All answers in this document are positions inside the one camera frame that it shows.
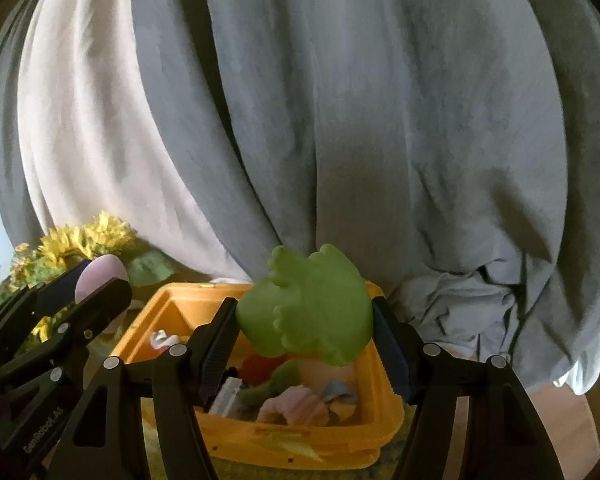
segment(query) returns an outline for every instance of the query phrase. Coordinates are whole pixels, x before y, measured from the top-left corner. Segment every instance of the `green leaf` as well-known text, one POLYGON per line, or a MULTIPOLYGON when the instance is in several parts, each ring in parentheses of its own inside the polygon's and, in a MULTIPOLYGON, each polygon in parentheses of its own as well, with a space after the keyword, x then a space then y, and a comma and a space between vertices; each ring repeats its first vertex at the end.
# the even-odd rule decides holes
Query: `green leaf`
POLYGON ((129 260, 125 267, 132 286, 155 285, 175 272, 170 259, 156 250, 138 254, 129 260))

